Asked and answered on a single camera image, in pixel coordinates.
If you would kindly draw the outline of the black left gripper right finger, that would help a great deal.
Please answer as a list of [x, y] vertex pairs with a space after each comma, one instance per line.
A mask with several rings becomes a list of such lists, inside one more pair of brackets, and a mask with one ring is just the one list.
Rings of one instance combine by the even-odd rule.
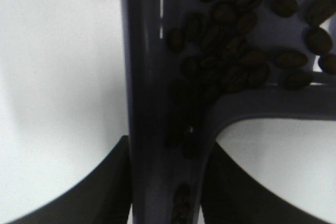
[[215, 143], [205, 172], [205, 223], [324, 223], [262, 186]]

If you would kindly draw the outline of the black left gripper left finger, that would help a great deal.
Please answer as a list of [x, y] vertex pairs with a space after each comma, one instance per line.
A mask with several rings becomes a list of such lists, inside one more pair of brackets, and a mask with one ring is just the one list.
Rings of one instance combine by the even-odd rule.
[[131, 208], [128, 136], [82, 181], [14, 223], [127, 223]]

